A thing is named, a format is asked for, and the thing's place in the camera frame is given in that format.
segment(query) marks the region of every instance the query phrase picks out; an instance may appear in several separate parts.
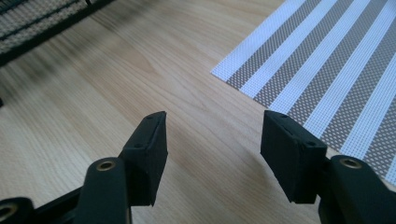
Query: gray stripe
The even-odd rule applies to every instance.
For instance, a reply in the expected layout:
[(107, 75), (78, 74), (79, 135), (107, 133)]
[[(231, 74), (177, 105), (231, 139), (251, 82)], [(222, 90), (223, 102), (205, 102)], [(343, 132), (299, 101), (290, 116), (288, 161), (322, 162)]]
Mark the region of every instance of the gray stripe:
[(385, 177), (396, 155), (396, 98), (382, 120), (364, 160), (372, 164), (377, 174)]
[(347, 0), (337, 1), (335, 3), (323, 20), (320, 21), (297, 50), (291, 54), (274, 76), (254, 97), (255, 101), (268, 107), (276, 99), (352, 2), (352, 0)]
[(332, 122), (322, 135), (321, 139), (332, 148), (339, 149), (344, 144), (376, 84), (387, 69), (396, 51), (395, 35), (396, 20), (392, 22), (370, 61), (364, 66), (346, 99), (332, 118)]
[(289, 115), (296, 121), (301, 124), (305, 123), (386, 2), (385, 0), (374, 0), (364, 9), (355, 24), (329, 57), (329, 60), (319, 70), (302, 96), (291, 108)]
[(263, 63), (311, 13), (320, 0), (307, 0), (279, 29), (227, 80), (238, 90), (254, 75)]

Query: black mesh basket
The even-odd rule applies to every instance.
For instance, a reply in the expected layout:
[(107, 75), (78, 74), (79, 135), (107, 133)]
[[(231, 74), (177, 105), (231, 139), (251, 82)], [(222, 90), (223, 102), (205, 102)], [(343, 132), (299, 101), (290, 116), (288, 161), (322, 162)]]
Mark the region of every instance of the black mesh basket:
[(113, 0), (0, 0), (0, 66)]

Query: wooden surface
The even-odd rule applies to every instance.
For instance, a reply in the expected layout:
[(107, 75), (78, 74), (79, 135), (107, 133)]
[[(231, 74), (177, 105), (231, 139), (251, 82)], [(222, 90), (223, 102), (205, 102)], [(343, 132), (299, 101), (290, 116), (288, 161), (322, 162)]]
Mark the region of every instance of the wooden surface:
[(0, 69), (0, 199), (35, 206), (166, 111), (169, 156), (134, 223), (319, 223), (260, 155), (264, 107), (210, 70), (280, 0), (117, 0)]

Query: striped placemat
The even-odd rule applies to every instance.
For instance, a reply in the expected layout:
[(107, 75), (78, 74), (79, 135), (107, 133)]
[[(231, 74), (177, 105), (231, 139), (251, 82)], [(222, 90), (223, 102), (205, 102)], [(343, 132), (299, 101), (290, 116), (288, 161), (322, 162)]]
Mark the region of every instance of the striped placemat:
[(287, 0), (212, 74), (396, 185), (396, 0)]

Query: white stripe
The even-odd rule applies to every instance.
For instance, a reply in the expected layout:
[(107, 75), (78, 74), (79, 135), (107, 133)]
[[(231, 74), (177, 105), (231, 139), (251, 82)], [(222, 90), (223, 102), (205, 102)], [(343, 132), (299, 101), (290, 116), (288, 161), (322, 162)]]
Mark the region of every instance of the white stripe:
[(347, 60), (335, 81), (323, 95), (322, 99), (309, 116), (304, 127), (316, 137), (321, 137), (332, 117), (347, 97), (364, 65), (370, 60), (381, 39), (395, 18), (392, 9), (393, 1), (388, 1), (363, 40), (359, 43)]
[(212, 74), (227, 81), (271, 35), (305, 2), (305, 0), (288, 0), (256, 30), (253, 31), (213, 70)]
[(388, 173), (385, 179), (389, 181), (390, 184), (396, 185), (396, 156), (393, 157), (393, 162), (389, 167)]
[(309, 33), (318, 25), (334, 3), (335, 0), (321, 1), (248, 82), (245, 83), (240, 91), (251, 98), (256, 96), (280, 66), (282, 66)]
[(288, 113), (296, 103), (305, 88), (309, 85), (317, 72), (326, 63), (332, 52), (343, 40), (349, 29), (356, 22), (370, 0), (354, 1), (340, 20), (334, 25), (326, 37), (320, 42), (308, 60), (291, 79), (285, 89), (276, 97), (269, 106), (270, 109), (279, 113)]
[(379, 79), (340, 152), (363, 159), (396, 95), (396, 54)]

